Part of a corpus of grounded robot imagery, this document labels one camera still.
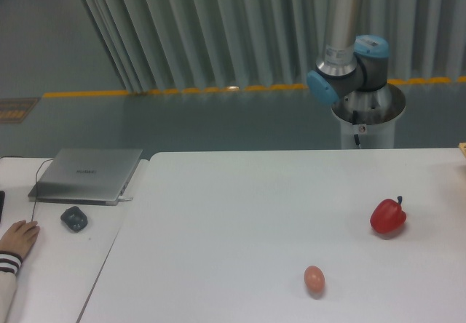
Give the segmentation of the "person's hand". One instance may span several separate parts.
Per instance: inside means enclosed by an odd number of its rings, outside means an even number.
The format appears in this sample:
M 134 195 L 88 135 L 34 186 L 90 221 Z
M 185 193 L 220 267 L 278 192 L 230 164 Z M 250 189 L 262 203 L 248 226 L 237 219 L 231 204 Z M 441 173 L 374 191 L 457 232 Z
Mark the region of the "person's hand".
M 40 232 L 36 221 L 13 223 L 1 237 L 1 253 L 9 253 L 25 260 Z

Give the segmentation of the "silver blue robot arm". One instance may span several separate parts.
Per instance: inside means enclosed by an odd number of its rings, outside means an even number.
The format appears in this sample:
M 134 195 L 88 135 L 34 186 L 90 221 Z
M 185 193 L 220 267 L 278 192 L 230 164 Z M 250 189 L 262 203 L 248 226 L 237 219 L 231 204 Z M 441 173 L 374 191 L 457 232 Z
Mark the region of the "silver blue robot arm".
M 376 91 L 387 83 L 389 45 L 372 35 L 356 35 L 363 0 L 328 0 L 325 36 L 310 92 L 332 105 L 354 91 Z

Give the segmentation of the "forearm in white sleeve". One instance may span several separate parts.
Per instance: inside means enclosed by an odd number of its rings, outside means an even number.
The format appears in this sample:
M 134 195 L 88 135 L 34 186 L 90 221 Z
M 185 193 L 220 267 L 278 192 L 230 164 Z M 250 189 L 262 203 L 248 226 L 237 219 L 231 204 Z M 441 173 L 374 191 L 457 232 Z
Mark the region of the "forearm in white sleeve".
M 5 322 L 17 289 L 17 273 L 23 259 L 12 252 L 1 251 L 1 322 Z

